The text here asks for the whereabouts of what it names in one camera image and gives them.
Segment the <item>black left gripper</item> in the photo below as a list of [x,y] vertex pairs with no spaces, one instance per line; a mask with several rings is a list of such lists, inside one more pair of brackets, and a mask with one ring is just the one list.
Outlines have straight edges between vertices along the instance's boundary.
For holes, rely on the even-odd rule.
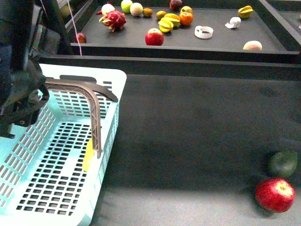
[[4,70],[0,80],[0,136],[14,138],[13,125],[29,127],[49,100],[40,65],[29,61],[26,70]]

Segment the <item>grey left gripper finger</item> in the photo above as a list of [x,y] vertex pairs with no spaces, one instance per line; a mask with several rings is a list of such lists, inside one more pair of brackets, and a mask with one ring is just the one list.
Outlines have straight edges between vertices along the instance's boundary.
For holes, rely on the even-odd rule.
[[112,102],[118,102],[118,98],[106,87],[85,82],[85,81],[71,81],[47,78],[45,85],[48,89],[53,91],[68,91],[81,94],[89,103],[90,106],[90,120],[91,120],[91,135],[92,148],[97,152],[97,157],[101,157],[101,116],[100,104],[96,93],[101,94],[106,99]]

